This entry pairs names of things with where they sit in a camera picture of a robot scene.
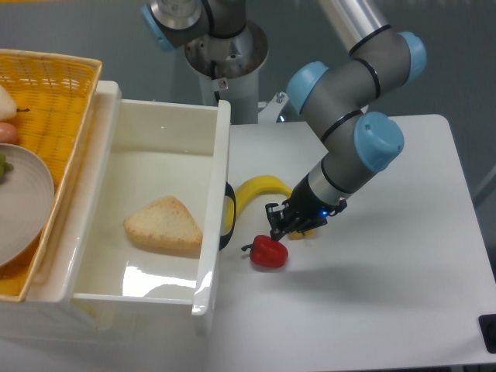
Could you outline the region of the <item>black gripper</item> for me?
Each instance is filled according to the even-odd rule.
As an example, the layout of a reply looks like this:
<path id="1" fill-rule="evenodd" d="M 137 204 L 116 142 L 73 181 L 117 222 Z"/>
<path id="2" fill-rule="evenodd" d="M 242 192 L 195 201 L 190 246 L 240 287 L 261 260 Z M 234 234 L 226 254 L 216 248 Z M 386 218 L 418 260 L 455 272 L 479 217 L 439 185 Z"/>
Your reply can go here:
<path id="1" fill-rule="evenodd" d="M 265 210 L 270 235 L 279 241 L 294 231 L 303 233 L 326 225 L 328 217 L 339 214 L 346 207 L 347 201 L 343 197 L 334 205 L 322 201 L 311 189 L 307 174 L 293 189 L 288 203 L 269 203 Z"/>

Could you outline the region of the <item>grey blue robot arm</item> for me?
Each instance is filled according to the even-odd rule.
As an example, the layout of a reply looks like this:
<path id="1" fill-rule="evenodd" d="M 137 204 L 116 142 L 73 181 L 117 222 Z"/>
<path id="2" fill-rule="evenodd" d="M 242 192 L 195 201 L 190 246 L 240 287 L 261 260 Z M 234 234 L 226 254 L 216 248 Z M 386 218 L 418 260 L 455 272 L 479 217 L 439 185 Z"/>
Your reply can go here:
<path id="1" fill-rule="evenodd" d="M 396 33 L 372 1 L 323 1 L 321 8 L 349 61 L 338 69 L 305 65 L 286 93 L 327 154 L 281 204 L 266 207 L 270 235 L 279 240 L 326 224 L 348 198 L 383 171 L 404 146 L 398 125 L 364 108 L 416 79 L 425 69 L 423 42 Z M 198 75 L 207 105 L 227 101 L 235 124 L 258 119 L 258 72 L 268 55 L 267 38 L 246 17 L 243 1 L 150 1 L 143 19 L 163 51 L 182 48 Z"/>

